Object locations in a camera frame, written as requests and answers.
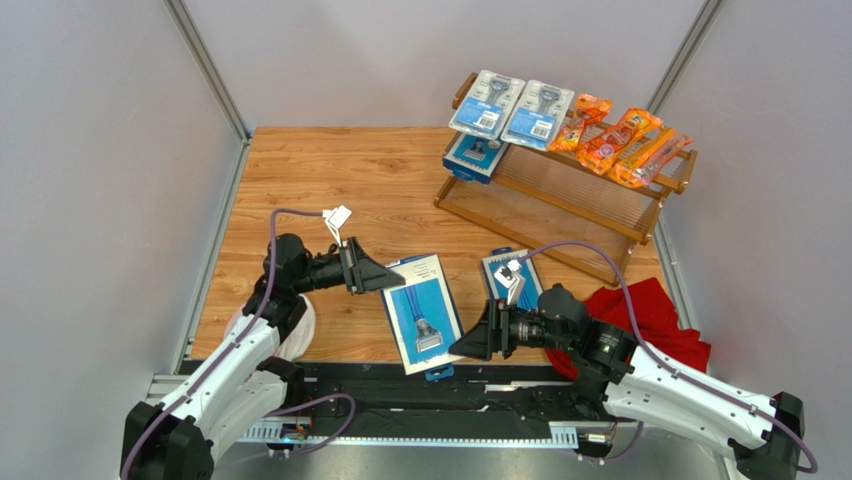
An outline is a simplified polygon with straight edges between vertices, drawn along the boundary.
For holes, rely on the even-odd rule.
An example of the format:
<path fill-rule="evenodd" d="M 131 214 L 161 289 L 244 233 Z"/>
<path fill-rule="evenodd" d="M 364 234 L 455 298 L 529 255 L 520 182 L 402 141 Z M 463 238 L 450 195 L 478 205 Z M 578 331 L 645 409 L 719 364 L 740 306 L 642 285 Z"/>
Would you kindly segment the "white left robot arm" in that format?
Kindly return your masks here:
<path fill-rule="evenodd" d="M 295 234 L 271 240 L 263 275 L 214 353 L 157 404 L 140 402 L 127 415 L 120 478 L 211 478 L 250 427 L 305 398 L 304 371 L 281 348 L 308 323 L 307 293 L 342 286 L 364 294 L 404 283 L 354 237 L 318 255 Z"/>

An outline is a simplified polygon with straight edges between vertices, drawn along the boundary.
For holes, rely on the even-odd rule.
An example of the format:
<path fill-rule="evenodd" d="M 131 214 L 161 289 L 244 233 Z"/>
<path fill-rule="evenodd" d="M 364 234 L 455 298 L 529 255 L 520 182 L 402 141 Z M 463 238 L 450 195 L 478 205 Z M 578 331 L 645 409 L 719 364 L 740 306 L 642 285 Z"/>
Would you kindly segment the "red cloth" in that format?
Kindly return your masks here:
<path fill-rule="evenodd" d="M 712 346 L 701 339 L 700 331 L 680 326 L 676 307 L 659 280 L 649 278 L 633 283 L 629 292 L 643 339 L 679 362 L 707 372 Z M 622 290 L 600 288 L 585 305 L 593 317 L 625 330 L 632 329 Z"/>

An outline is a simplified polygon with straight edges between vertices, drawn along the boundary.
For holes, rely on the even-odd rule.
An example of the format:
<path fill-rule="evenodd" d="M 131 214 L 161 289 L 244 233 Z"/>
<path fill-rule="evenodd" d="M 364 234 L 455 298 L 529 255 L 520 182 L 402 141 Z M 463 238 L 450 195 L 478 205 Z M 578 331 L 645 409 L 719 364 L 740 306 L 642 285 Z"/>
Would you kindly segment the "aluminium slotted rail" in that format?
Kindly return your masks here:
<path fill-rule="evenodd" d="M 318 429 L 305 435 L 281 419 L 259 421 L 233 441 L 227 441 L 214 450 L 220 454 L 237 443 L 264 444 L 272 450 L 308 448 L 320 444 L 348 446 L 427 446 L 471 448 L 552 448 L 576 450 L 580 436 L 575 426 L 567 422 L 547 422 L 531 431 L 484 430 L 461 432 L 459 430 L 428 431 L 415 425 L 400 433 L 370 431 L 364 423 L 351 423 L 336 435 L 323 435 Z"/>

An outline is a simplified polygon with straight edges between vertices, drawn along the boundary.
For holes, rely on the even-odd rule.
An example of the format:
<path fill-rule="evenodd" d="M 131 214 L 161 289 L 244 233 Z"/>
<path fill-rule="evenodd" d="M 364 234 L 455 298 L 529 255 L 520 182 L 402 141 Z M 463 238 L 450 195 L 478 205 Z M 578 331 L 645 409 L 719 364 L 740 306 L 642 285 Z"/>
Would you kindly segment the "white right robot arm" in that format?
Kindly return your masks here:
<path fill-rule="evenodd" d="M 576 369 L 572 405 L 584 416 L 632 419 L 701 443 L 732 459 L 749 479 L 793 479 L 804 447 L 803 403 L 730 386 L 593 317 L 556 284 L 529 311 L 486 302 L 478 323 L 449 351 L 490 360 L 519 347 L 552 349 Z"/>

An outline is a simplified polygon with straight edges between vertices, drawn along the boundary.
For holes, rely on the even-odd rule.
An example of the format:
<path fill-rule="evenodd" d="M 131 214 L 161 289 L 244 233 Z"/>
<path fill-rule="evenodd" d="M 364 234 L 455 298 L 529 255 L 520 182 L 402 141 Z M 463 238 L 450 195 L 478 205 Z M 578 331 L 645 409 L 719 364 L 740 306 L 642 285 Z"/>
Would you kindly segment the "orange Bic razor bag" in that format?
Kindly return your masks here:
<path fill-rule="evenodd" d="M 617 123 L 583 143 L 575 157 L 583 167 L 603 175 L 628 147 L 663 125 L 658 116 L 642 108 L 630 107 Z"/>
<path fill-rule="evenodd" d="M 689 135 L 666 127 L 633 153 L 617 160 L 608 177 L 628 188 L 647 187 L 679 152 L 692 143 Z"/>
<path fill-rule="evenodd" d="M 610 99 L 580 94 L 576 99 L 572 117 L 563 123 L 556 138 L 548 146 L 548 150 L 575 151 L 587 128 L 600 123 L 609 114 L 612 106 L 613 101 Z"/>

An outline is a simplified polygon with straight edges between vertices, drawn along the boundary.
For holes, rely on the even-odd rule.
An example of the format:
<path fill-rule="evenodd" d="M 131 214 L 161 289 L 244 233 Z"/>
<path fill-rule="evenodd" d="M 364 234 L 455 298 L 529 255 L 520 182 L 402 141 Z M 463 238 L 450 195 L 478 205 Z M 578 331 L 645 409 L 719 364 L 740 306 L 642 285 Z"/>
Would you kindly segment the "wooden two-tier shelf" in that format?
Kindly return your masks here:
<path fill-rule="evenodd" d="M 570 153 L 508 145 L 490 184 L 449 171 L 435 206 L 529 249 L 565 238 L 594 244 L 626 274 L 653 256 L 663 207 L 686 190 L 698 158 L 686 149 L 650 185 L 630 189 Z"/>

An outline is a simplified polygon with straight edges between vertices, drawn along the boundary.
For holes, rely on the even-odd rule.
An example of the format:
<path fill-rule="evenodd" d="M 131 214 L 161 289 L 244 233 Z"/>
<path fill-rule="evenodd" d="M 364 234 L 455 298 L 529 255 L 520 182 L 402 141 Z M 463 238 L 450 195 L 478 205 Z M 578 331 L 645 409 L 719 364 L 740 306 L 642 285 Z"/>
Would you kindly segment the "clear blister razor pack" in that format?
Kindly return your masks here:
<path fill-rule="evenodd" d="M 481 70 L 455 107 L 448 126 L 467 135 L 496 140 L 525 85 L 522 79 Z"/>
<path fill-rule="evenodd" d="M 504 143 L 547 151 L 558 136 L 575 92 L 529 80 L 500 135 Z"/>

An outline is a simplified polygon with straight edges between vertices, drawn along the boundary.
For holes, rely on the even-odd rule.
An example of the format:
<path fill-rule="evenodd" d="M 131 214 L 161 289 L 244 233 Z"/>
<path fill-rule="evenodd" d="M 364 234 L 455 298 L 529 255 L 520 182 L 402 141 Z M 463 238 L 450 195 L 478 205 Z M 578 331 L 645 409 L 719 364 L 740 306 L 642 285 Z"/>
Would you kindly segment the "blue Harry's razor box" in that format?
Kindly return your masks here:
<path fill-rule="evenodd" d="M 458 179 L 488 185 L 508 150 L 509 145 L 500 140 L 459 132 L 448 145 L 442 165 Z"/>
<path fill-rule="evenodd" d="M 520 259 L 527 254 L 527 249 L 512 250 L 505 247 L 493 250 L 490 256 L 481 259 L 483 277 L 491 299 L 506 298 L 508 295 L 508 288 L 497 280 L 495 274 L 510 261 Z M 520 276 L 524 279 L 524 285 L 517 306 L 524 310 L 535 311 L 538 309 L 538 298 L 543 292 L 543 287 L 532 260 L 521 263 Z"/>
<path fill-rule="evenodd" d="M 400 259 L 388 268 L 405 280 L 382 291 L 404 372 L 428 382 L 452 377 L 461 357 L 449 349 L 462 336 L 462 322 L 439 255 Z"/>

